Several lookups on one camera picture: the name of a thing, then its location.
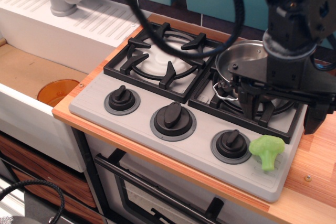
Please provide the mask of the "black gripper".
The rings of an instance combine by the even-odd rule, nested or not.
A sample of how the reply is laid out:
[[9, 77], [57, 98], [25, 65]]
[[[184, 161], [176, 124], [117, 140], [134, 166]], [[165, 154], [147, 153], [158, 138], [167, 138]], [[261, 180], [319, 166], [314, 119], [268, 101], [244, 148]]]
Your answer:
[[283, 60], [273, 56], [235, 60], [227, 67], [244, 116], [254, 119], [260, 95], [308, 104], [304, 134], [314, 134], [335, 106], [335, 64], [322, 65], [310, 57]]

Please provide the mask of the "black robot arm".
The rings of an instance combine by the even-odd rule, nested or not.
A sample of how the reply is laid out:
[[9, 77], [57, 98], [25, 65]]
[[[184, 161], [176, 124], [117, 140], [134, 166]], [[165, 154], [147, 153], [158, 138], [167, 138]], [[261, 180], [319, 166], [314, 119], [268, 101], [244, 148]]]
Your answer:
[[247, 118], [254, 118], [261, 96], [296, 101], [308, 106], [304, 129], [313, 134], [335, 111], [335, 63], [316, 62], [317, 45], [326, 39], [335, 45], [335, 0], [266, 0], [268, 28], [262, 43], [267, 56], [236, 59], [216, 68], [237, 93]]

